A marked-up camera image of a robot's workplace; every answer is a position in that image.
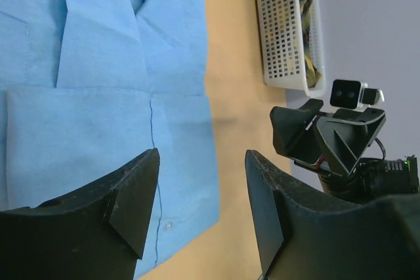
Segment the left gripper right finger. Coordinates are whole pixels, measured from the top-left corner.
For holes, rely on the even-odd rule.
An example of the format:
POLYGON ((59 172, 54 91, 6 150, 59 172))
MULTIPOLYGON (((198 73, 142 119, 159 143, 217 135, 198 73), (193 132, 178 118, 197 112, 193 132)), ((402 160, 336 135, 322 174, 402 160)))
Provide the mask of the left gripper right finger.
POLYGON ((332 197, 245 154, 262 279, 418 279, 419 197, 332 197))

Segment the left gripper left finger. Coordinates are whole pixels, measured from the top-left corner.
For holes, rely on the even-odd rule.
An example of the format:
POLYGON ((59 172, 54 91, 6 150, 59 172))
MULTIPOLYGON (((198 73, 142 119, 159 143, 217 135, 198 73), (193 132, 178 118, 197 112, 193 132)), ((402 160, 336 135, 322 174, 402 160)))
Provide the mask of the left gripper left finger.
POLYGON ((38 207, 1 213, 2 279, 132 279, 150 224, 160 156, 119 169, 38 207))

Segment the light blue long sleeve shirt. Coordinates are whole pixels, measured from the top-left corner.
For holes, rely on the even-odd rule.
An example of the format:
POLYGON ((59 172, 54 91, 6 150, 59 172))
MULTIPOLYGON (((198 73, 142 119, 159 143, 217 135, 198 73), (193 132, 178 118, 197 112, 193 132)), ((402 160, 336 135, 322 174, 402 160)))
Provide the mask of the light blue long sleeve shirt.
POLYGON ((219 220, 204 0, 1 0, 1 209, 161 157, 139 278, 219 220))

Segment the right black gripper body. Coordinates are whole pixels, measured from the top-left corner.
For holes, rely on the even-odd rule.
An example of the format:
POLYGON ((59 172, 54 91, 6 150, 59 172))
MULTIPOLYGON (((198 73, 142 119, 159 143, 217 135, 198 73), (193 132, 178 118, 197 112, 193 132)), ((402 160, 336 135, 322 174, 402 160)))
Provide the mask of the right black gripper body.
POLYGON ((416 156, 386 160, 361 158, 348 177, 330 172, 325 160, 315 168, 294 162, 303 169, 315 172, 324 193, 357 204, 364 204, 388 195, 419 194, 416 156))

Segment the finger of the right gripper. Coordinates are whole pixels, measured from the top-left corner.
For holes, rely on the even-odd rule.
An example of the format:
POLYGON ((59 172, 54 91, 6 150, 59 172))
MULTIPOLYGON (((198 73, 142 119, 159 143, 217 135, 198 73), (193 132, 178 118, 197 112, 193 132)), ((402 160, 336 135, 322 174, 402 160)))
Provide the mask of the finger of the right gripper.
POLYGON ((385 111, 376 108, 363 112, 341 109, 332 117, 319 118, 314 135, 330 171, 349 177, 385 121, 385 111))
POLYGON ((273 146, 278 155, 301 164, 316 164, 321 151, 313 128, 309 125, 324 102, 313 99, 297 109, 275 106, 270 112, 273 146))

